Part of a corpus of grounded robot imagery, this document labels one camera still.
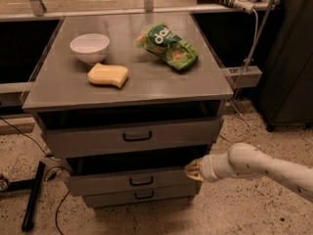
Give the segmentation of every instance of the black handle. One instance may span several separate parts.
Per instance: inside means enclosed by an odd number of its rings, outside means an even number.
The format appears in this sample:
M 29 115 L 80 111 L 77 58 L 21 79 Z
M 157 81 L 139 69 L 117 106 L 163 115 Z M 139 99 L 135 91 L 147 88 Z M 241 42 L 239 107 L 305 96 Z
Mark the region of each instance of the black handle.
M 150 181 L 149 182 L 146 182 L 146 183 L 133 183 L 133 179 L 132 178 L 129 178 L 129 183 L 131 186 L 142 186 L 142 185 L 148 185 L 148 184 L 152 184 L 154 182 L 154 177 L 151 176 L 150 177 Z
M 150 195 L 148 196 L 143 196 L 143 197 L 138 197 L 137 193 L 135 192 L 135 198 L 136 200 L 146 200 L 146 199 L 150 199 L 153 198 L 155 196 L 155 192 L 152 191 Z
M 148 136 L 147 137 L 139 137 L 139 138 L 127 138 L 126 133 L 123 133 L 123 139 L 126 142 L 138 142 L 138 141 L 145 141 L 145 140 L 149 140 L 153 137 L 153 133 L 151 131 L 149 131 Z

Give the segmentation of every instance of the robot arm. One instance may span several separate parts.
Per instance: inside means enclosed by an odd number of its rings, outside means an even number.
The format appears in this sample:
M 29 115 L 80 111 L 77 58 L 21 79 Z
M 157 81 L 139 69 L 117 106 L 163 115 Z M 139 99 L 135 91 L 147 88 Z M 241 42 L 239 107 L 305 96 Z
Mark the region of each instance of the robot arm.
M 185 166 L 185 173 L 208 182 L 267 176 L 313 203 L 313 167 L 272 158 L 246 143 L 233 145 L 228 153 L 194 160 Z

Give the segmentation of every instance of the green chip bag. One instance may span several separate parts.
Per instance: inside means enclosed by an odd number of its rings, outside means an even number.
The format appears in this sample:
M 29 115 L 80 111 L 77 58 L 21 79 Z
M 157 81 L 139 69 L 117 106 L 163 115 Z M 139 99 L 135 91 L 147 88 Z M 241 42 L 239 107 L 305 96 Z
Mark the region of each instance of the green chip bag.
M 179 71 L 187 70 L 198 58 L 198 51 L 175 35 L 165 23 L 158 23 L 137 38 L 137 47 L 145 49 Z

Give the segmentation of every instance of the cabinet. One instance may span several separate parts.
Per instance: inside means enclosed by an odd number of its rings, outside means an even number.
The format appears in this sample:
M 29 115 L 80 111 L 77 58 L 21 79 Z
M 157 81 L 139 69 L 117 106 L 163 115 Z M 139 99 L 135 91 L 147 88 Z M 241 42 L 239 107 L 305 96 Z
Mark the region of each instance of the cabinet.
M 134 47 L 158 22 L 199 49 L 190 70 L 176 72 Z M 88 32 L 111 40 L 105 63 L 129 69 L 121 89 L 89 83 L 87 68 L 70 53 L 70 41 Z M 23 109 L 71 168 L 70 194 L 98 208 L 195 196 L 201 184 L 184 174 L 184 165 L 209 153 L 231 96 L 188 13 L 67 17 Z
M 283 24 L 265 63 L 256 102 L 275 125 L 313 122 L 313 0 L 281 0 Z

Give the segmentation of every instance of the drawer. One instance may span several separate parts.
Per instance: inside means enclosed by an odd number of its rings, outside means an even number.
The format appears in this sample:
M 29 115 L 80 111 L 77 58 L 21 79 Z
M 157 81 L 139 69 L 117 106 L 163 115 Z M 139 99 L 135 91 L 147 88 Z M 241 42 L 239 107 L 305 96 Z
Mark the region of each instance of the drawer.
M 119 127 L 53 130 L 43 138 L 52 154 L 63 159 L 205 145 L 216 141 L 220 128 L 220 117 L 204 117 Z
M 72 196 L 98 195 L 194 184 L 181 167 L 72 176 L 65 182 Z
M 99 208 L 196 195 L 196 184 L 154 188 L 113 194 L 84 196 L 87 207 Z

